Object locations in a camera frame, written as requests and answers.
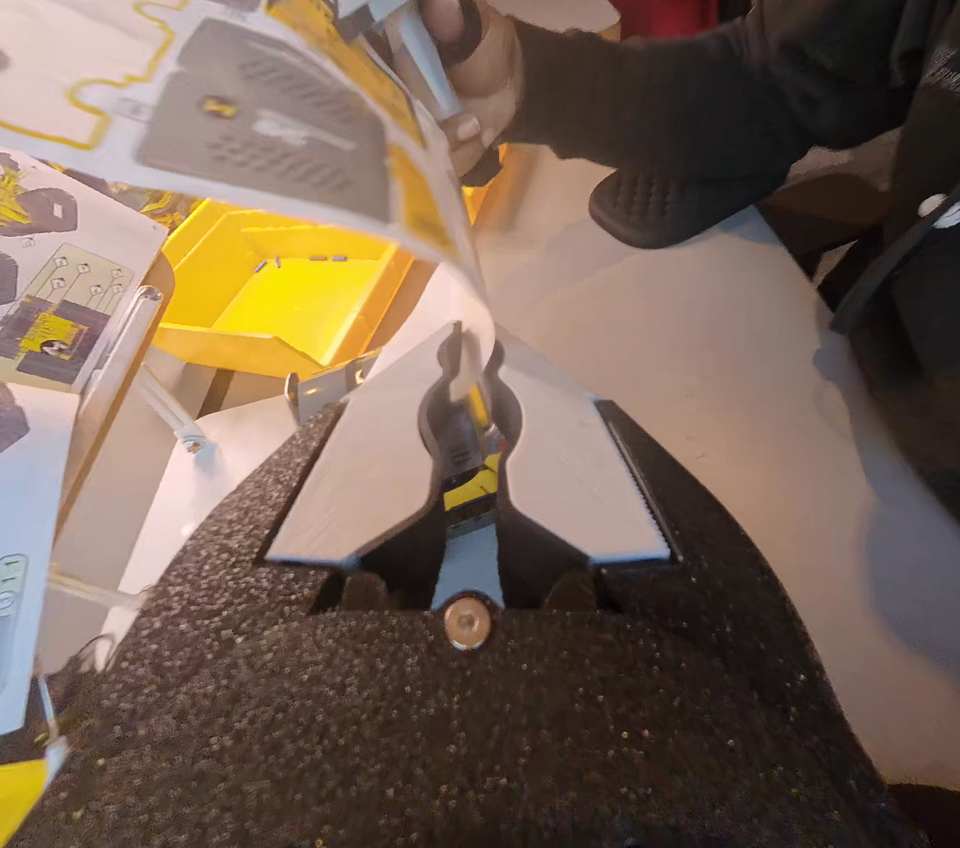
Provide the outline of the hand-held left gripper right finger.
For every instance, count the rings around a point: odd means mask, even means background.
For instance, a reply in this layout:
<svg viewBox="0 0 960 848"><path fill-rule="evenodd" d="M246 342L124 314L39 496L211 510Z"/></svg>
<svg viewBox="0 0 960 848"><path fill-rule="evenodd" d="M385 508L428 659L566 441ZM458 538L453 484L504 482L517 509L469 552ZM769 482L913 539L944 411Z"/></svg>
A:
<svg viewBox="0 0 960 848"><path fill-rule="evenodd" d="M518 338L486 370L504 447L496 495L506 604L544 604L571 573L664 566L670 529L594 395Z"/></svg>

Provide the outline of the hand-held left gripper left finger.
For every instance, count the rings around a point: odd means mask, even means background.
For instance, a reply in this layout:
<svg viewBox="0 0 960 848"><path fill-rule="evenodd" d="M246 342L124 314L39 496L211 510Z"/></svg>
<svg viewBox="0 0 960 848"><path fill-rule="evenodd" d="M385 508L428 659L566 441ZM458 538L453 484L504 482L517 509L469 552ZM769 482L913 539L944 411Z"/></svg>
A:
<svg viewBox="0 0 960 848"><path fill-rule="evenodd" d="M346 399L262 549L273 566L370 573L398 604L430 604L445 530L433 514L442 456L429 413L450 408L460 322L435 330Z"/></svg>

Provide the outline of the white booklet stand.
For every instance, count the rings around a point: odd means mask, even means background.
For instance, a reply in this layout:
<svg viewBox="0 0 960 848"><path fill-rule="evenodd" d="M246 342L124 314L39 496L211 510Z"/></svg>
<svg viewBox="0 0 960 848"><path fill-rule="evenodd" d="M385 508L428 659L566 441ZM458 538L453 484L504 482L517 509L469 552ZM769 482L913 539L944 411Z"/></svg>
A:
<svg viewBox="0 0 960 848"><path fill-rule="evenodd" d="M304 381L215 370L153 348L54 543L40 646L103 654L201 522L372 361Z"/></svg>

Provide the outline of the person's right forearm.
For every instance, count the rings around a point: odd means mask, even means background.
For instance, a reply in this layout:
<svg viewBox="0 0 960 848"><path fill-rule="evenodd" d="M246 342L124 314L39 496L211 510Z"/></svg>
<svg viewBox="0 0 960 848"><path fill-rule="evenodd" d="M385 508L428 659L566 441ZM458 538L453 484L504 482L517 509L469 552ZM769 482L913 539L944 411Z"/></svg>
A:
<svg viewBox="0 0 960 848"><path fill-rule="evenodd" d="M621 42L517 21L507 138L666 182L787 172L812 148L843 146L814 97L824 84L783 51L765 7L691 38Z"/></svg>

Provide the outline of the building instruction booklet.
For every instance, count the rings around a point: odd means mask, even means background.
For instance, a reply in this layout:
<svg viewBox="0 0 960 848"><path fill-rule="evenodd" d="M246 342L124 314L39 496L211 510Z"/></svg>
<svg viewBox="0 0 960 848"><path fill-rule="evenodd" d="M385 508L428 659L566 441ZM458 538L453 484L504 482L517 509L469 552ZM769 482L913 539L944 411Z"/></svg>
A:
<svg viewBox="0 0 960 848"><path fill-rule="evenodd" d="M26 719L82 397L158 256L162 226L2 150L1 732Z"/></svg>

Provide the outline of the yellow plastic bin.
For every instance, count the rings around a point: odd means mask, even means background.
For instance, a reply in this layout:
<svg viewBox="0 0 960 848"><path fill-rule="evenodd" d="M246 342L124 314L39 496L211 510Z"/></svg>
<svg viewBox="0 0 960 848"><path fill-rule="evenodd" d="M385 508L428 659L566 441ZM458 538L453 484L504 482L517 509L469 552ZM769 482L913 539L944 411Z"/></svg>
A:
<svg viewBox="0 0 960 848"><path fill-rule="evenodd" d="M69 755L61 736L47 745L43 758L1 765L1 846L18 831Z"/></svg>
<svg viewBox="0 0 960 848"><path fill-rule="evenodd" d="M167 238L153 338L182 361L284 378L365 353L414 257L395 242L204 199Z"/></svg>

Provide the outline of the person's black hoodie torso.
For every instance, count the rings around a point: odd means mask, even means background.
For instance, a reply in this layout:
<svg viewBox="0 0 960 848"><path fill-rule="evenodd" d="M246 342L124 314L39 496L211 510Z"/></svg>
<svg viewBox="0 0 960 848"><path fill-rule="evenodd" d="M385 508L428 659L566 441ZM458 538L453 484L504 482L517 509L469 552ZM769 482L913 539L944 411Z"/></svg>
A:
<svg viewBox="0 0 960 848"><path fill-rule="evenodd" d="M958 0L752 0L816 147L898 132L888 202L822 289L907 461L959 502Z"/></svg>

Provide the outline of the person's right hand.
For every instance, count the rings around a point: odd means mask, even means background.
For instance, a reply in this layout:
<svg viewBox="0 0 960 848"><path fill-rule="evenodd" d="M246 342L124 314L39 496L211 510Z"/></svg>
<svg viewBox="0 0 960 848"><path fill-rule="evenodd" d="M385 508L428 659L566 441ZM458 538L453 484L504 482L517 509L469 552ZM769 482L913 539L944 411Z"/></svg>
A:
<svg viewBox="0 0 960 848"><path fill-rule="evenodd" d="M469 186L486 184L522 99L518 26L485 0L418 0L418 7L460 106L441 123L455 172Z"/></svg>

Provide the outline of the white sticker sheet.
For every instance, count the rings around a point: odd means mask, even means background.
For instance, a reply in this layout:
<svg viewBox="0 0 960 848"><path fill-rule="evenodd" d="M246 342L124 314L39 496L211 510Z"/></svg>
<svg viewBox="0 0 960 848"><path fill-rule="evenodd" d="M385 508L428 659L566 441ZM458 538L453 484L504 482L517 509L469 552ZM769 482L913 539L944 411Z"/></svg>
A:
<svg viewBox="0 0 960 848"><path fill-rule="evenodd" d="M419 1L2 0L2 230L75 230L43 161L387 236L457 271L465 398L496 329Z"/></svg>

